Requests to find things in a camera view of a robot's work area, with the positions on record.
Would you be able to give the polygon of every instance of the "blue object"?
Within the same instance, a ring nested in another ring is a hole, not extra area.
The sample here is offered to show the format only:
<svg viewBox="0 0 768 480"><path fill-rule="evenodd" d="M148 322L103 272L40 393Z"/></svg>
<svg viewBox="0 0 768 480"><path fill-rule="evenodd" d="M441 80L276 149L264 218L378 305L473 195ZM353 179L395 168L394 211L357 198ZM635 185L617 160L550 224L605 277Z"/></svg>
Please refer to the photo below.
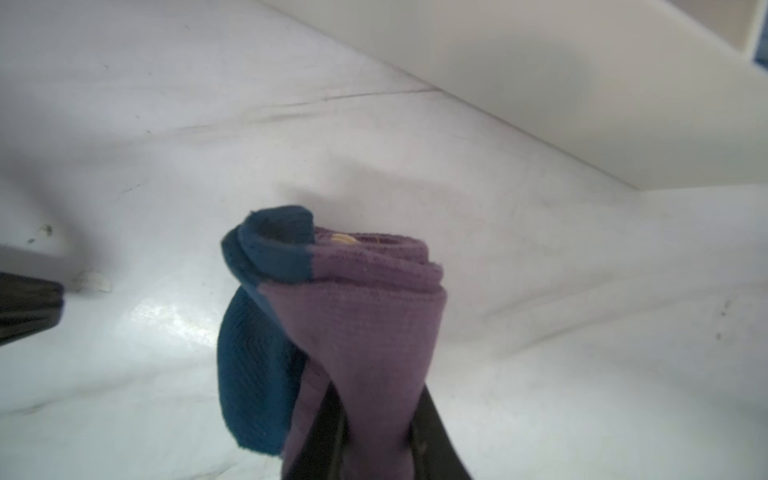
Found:
<svg viewBox="0 0 768 480"><path fill-rule="evenodd" d="M311 280L313 228L307 209L279 207L252 213L221 242L241 284L219 332L221 412L238 445L255 452L282 451L306 361L257 287Z"/></svg>
<svg viewBox="0 0 768 480"><path fill-rule="evenodd" d="M765 22L763 23L763 35L760 37L760 42L757 44L755 61L763 67L768 68L768 15L766 15Z"/></svg>

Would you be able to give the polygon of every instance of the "sock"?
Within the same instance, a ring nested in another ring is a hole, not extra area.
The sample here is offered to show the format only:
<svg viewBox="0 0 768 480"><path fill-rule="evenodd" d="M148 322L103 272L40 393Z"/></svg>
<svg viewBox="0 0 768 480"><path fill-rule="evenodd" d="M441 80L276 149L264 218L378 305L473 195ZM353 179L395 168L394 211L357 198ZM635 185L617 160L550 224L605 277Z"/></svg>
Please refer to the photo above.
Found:
<svg viewBox="0 0 768 480"><path fill-rule="evenodd" d="M283 207L252 214L223 241L227 265L260 313L250 330L235 325L241 350L250 353L232 355L243 364L238 375L233 362L222 363L231 347L219 345L227 425L241 445L250 438L244 431L272 432L279 441L271 446L283 443L287 472L333 382L348 425L343 478L412 480L409 427L445 305L442 269L429 262L423 242L407 237L360 234L360 243L345 245L316 229L312 244L312 232L308 211ZM223 324L220 342L232 338L224 332ZM248 413L249 405L266 410ZM291 409L286 438L283 414ZM274 413L279 421L270 421Z"/></svg>
<svg viewBox="0 0 768 480"><path fill-rule="evenodd" d="M348 424L343 478L411 480L409 427L445 305L442 269L417 240L364 234L353 235L358 245L339 245L328 236L320 230L310 247L312 282L259 286L288 337L322 367L305 369L283 471L329 378Z"/></svg>
<svg viewBox="0 0 768 480"><path fill-rule="evenodd" d="M267 245L260 269L240 247L240 231L253 225L260 235L280 247ZM306 356L283 331L269 302L257 291L259 283L275 278L299 282L311 277L310 255L302 254L314 241L312 214L302 207L281 207L251 214L243 226L222 241L227 265L242 284L224 314L217 344L219 400L224 422L238 445L268 455L283 451L293 406L299 393ZM289 256L282 247L296 247Z"/></svg>

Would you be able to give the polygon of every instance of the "purple sock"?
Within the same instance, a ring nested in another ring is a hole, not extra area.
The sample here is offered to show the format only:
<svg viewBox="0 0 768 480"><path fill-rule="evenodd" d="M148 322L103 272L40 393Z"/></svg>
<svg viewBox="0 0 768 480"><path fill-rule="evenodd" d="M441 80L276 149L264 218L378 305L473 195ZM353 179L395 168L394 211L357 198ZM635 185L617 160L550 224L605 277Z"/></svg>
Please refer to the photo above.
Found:
<svg viewBox="0 0 768 480"><path fill-rule="evenodd" d="M316 230L313 280L262 283L288 337L308 355L283 472L296 460L329 382L343 404L345 480L412 480L409 427L424 389L445 291L427 246L406 237Z"/></svg>

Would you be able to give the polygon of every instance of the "white shelf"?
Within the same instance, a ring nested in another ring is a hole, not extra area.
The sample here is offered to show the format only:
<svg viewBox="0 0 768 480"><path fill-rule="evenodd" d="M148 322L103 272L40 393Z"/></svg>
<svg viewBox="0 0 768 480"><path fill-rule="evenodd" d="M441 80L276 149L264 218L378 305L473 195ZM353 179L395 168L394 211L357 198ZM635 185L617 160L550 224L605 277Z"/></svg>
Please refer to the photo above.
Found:
<svg viewBox="0 0 768 480"><path fill-rule="evenodd" d="M768 0L669 0L752 61Z"/></svg>
<svg viewBox="0 0 768 480"><path fill-rule="evenodd" d="M768 182L765 0L264 1L636 187Z"/></svg>

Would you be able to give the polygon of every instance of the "rolled sock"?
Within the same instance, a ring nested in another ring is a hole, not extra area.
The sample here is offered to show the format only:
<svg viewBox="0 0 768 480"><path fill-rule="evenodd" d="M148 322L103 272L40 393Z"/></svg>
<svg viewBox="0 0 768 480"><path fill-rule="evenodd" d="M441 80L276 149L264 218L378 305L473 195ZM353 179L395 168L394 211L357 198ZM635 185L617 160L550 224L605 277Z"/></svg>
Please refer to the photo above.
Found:
<svg viewBox="0 0 768 480"><path fill-rule="evenodd" d="M348 425L343 478L411 480L409 427L445 305L442 269L417 240L363 234L354 235L360 244L338 245L326 242L328 233L316 231L309 247L312 282L265 282L258 290L339 393ZM284 472L311 426L304 419L316 415L322 377L305 369Z"/></svg>
<svg viewBox="0 0 768 480"><path fill-rule="evenodd" d="M308 210L279 207L224 238L242 288L218 346L222 412L242 446L282 446L288 472L333 382L344 480L412 480L409 428L445 305L442 268L418 240L366 233L345 245L333 234L313 229Z"/></svg>

